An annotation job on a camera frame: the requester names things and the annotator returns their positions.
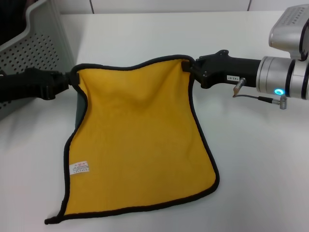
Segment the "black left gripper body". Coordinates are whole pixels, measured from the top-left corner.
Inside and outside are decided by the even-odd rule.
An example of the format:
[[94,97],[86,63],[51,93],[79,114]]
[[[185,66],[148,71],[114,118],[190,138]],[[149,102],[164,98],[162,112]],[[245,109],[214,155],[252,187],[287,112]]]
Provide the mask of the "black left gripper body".
[[8,75],[0,72],[0,101],[8,102],[25,98],[53,100],[69,88],[66,75],[57,71],[27,68],[24,72]]

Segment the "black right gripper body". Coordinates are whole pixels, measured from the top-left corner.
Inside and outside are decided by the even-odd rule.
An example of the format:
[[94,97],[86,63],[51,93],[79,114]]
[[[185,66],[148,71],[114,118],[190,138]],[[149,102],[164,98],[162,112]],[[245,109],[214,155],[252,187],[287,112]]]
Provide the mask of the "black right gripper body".
[[202,88],[224,83],[235,85],[241,78],[246,87],[256,87],[256,76],[261,61],[234,58],[229,51],[220,50],[215,54],[202,56],[194,64],[194,78]]

